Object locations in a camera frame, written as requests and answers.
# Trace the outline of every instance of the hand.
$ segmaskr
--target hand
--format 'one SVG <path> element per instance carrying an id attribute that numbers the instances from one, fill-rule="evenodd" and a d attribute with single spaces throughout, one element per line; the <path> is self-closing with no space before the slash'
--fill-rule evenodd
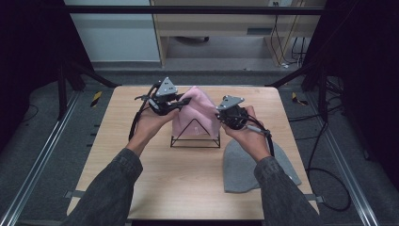
<path id="1" fill-rule="evenodd" d="M 247 106 L 246 110 L 250 116 L 256 119 L 253 106 Z M 271 156 L 263 134 L 249 130 L 246 127 L 241 130 L 233 130 L 226 124 L 222 124 L 222 127 L 226 134 L 237 140 L 241 147 L 249 153 L 256 162 Z"/>
<path id="2" fill-rule="evenodd" d="M 159 116 L 148 107 L 148 104 L 144 106 L 145 110 L 141 112 L 135 134 L 126 145 L 126 148 L 133 151 L 137 156 L 141 155 L 145 146 L 158 133 L 162 126 L 179 114 L 179 109 L 174 109 L 166 116 Z"/>

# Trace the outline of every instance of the white wall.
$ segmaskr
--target white wall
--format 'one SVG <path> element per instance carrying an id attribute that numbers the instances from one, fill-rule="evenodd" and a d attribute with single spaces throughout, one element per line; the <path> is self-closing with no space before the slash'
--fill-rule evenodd
<path id="1" fill-rule="evenodd" d="M 149 0 L 64 0 L 66 5 L 148 6 Z M 150 14 L 72 14 L 92 62 L 157 61 Z"/>

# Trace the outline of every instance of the person's left hand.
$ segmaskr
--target person's left hand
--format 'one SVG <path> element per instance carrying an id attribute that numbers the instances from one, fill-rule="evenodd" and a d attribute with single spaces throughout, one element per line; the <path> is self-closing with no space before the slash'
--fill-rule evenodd
<path id="1" fill-rule="evenodd" d="M 149 108 L 148 104 L 146 104 L 144 109 L 138 120 L 135 134 L 126 145 L 127 149 L 132 150 L 138 156 L 141 155 L 144 147 L 158 133 L 162 126 L 179 114 L 179 109 L 174 109 L 166 116 L 159 116 Z"/>

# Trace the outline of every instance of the horizontal black bar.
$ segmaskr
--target horizontal black bar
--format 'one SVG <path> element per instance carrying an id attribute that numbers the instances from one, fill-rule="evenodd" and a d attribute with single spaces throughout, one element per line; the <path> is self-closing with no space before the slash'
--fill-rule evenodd
<path id="1" fill-rule="evenodd" d="M 252 14 L 252 15 L 324 15 L 341 9 L 286 7 L 191 7 L 191 6 L 42 6 L 69 13 L 103 14 Z"/>

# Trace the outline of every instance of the person's right arm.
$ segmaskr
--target person's right arm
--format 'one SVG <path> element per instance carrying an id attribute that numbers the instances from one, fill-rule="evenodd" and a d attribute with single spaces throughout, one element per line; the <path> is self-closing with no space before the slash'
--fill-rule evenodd
<path id="1" fill-rule="evenodd" d="M 252 106 L 247 113 L 256 118 Z M 264 135 L 248 130 L 232 130 L 222 125 L 226 134 L 257 162 L 254 174 L 261 187 L 266 225 L 322 225 L 322 221 L 305 196 L 270 155 Z"/>

